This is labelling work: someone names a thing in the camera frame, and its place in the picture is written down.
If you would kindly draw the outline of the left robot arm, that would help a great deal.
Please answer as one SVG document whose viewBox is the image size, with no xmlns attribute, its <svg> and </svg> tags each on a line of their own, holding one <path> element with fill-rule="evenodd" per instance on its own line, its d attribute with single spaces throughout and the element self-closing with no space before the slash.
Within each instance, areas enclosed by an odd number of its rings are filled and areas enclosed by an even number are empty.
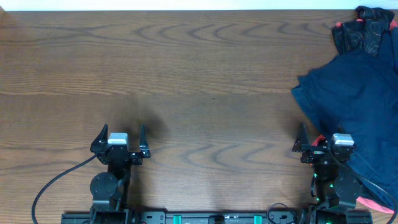
<svg viewBox="0 0 398 224">
<path fill-rule="evenodd" d="M 127 207 L 127 195 L 131 178 L 131 167 L 139 166 L 144 158 L 150 158 L 145 127 L 140 127 L 139 151 L 129 150 L 127 133 L 108 133 L 105 124 L 91 143 L 90 151 L 108 167 L 91 181 L 90 192 L 93 205 L 90 208 L 89 224 L 140 223 L 140 215 Z"/>
</svg>

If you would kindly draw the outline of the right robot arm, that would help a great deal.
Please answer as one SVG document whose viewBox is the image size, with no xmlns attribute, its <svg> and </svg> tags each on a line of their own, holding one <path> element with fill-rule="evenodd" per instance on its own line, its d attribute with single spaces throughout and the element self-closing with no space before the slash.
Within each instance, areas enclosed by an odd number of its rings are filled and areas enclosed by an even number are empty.
<svg viewBox="0 0 398 224">
<path fill-rule="evenodd" d="M 355 209 L 362 185 L 343 164 L 355 149 L 350 134 L 335 133 L 330 140 L 310 144 L 307 129 L 300 123 L 293 145 L 301 153 L 300 161 L 313 167 L 310 194 L 317 203 L 311 205 L 302 223 L 348 223 L 348 212 Z"/>
</svg>

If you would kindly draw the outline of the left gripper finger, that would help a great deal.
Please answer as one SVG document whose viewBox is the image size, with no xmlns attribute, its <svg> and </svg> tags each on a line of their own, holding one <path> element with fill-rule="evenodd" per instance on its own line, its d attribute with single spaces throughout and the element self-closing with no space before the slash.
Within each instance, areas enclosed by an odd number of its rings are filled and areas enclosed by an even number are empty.
<svg viewBox="0 0 398 224">
<path fill-rule="evenodd" d="M 95 137 L 94 141 L 91 143 L 92 146 L 101 146 L 102 143 L 108 141 L 108 125 L 105 124 L 100 131 L 100 133 Z"/>
<path fill-rule="evenodd" d="M 147 143 L 144 125 L 141 125 L 141 128 L 140 128 L 139 147 L 140 147 L 140 150 L 142 153 L 149 152 L 149 145 Z"/>
</svg>

